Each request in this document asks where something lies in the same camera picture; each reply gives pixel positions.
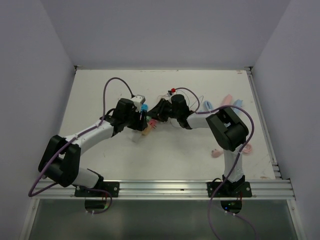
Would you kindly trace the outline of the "cyan plug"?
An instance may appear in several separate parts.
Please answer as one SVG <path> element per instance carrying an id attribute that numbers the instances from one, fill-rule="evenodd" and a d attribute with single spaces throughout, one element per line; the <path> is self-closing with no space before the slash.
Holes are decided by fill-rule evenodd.
<path id="1" fill-rule="evenodd" d="M 145 115 L 147 114 L 147 112 L 148 112 L 148 105 L 147 105 L 147 104 L 143 104 L 143 105 L 141 106 L 141 114 L 140 114 L 140 116 L 141 116 L 142 119 L 145 117 Z"/>

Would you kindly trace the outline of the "white plug cube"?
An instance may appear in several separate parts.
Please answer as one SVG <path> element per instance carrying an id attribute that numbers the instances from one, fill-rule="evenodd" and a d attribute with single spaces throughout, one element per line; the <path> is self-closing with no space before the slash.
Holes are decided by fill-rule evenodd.
<path id="1" fill-rule="evenodd" d="M 141 139 L 141 134 L 140 133 L 135 133 L 134 135 L 133 135 L 133 137 L 132 137 L 132 141 L 134 142 L 134 143 L 138 143 L 139 142 L 139 140 Z"/>

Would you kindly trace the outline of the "tan plug cube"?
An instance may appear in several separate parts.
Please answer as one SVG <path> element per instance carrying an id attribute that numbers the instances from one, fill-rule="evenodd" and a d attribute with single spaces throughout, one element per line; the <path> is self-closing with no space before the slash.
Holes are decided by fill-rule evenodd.
<path id="1" fill-rule="evenodd" d="M 151 125 L 148 125 L 148 126 L 141 132 L 141 134 L 142 134 L 143 136 L 147 136 L 147 135 L 151 132 L 152 129 L 153 129 L 153 127 L 152 127 Z"/>

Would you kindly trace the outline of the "hot pink plug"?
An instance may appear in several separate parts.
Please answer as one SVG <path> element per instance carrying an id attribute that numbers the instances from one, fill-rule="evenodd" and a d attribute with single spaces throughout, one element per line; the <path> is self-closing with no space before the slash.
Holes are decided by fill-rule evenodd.
<path id="1" fill-rule="evenodd" d="M 152 127 L 152 128 L 156 128 L 157 127 L 157 121 L 156 120 L 154 120 L 154 119 L 151 119 L 150 121 L 149 121 L 149 125 Z"/>

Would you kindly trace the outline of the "pink power strip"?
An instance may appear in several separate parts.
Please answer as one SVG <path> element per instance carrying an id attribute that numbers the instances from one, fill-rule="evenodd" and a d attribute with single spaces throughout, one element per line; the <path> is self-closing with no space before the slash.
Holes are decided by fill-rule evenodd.
<path id="1" fill-rule="evenodd" d="M 232 95 L 228 94 L 227 96 L 224 97 L 224 99 L 221 102 L 221 106 L 225 106 L 225 105 L 230 105 L 232 102 Z"/>

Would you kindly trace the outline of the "blue power strip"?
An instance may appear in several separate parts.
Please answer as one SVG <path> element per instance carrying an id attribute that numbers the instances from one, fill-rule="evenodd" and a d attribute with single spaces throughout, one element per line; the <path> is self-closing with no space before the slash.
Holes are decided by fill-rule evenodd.
<path id="1" fill-rule="evenodd" d="M 241 108 L 243 106 L 243 100 L 237 99 L 233 105 Z"/>

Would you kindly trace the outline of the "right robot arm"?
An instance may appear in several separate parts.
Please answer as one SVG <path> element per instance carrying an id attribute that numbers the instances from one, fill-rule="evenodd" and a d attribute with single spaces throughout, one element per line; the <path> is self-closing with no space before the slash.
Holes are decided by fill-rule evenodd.
<path id="1" fill-rule="evenodd" d="M 235 196 L 245 181 L 241 151 L 247 142 L 249 129 L 229 105 L 221 106 L 217 111 L 192 111 L 181 94 L 170 100 L 161 99 L 147 112 L 147 116 L 158 122 L 175 119 L 183 129 L 208 128 L 218 145 L 223 149 L 224 173 L 222 178 L 223 192 L 227 196 Z"/>

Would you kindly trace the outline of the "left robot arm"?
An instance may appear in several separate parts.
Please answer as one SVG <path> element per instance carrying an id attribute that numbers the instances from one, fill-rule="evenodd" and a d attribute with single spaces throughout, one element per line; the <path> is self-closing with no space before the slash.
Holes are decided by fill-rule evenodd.
<path id="1" fill-rule="evenodd" d="M 143 131 L 147 127 L 147 111 L 142 109 L 145 97 L 136 95 L 121 98 L 112 111 L 85 130 L 61 137 L 53 136 L 45 149 L 38 171 L 62 187 L 70 185 L 86 187 L 92 196 L 103 193 L 103 177 L 80 167 L 81 155 L 98 143 L 112 138 L 124 128 Z"/>

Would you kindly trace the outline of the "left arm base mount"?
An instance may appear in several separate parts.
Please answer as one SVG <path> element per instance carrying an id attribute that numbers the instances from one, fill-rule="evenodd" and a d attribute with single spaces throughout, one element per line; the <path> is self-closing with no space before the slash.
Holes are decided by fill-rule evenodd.
<path id="1" fill-rule="evenodd" d="M 80 198 L 100 198 L 119 196 L 120 183 L 118 181 L 101 181 L 94 188 L 77 186 L 74 192 L 75 197 Z"/>

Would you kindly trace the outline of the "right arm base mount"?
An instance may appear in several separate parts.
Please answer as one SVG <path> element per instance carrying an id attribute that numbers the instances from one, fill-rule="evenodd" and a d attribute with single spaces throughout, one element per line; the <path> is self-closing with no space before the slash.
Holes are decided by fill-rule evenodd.
<path id="1" fill-rule="evenodd" d="M 210 198 L 214 191 L 219 187 L 222 181 L 215 178 L 206 182 L 208 197 Z M 214 195 L 214 198 L 251 198 L 253 196 L 251 185 L 246 181 L 245 176 L 236 182 L 227 180 Z"/>

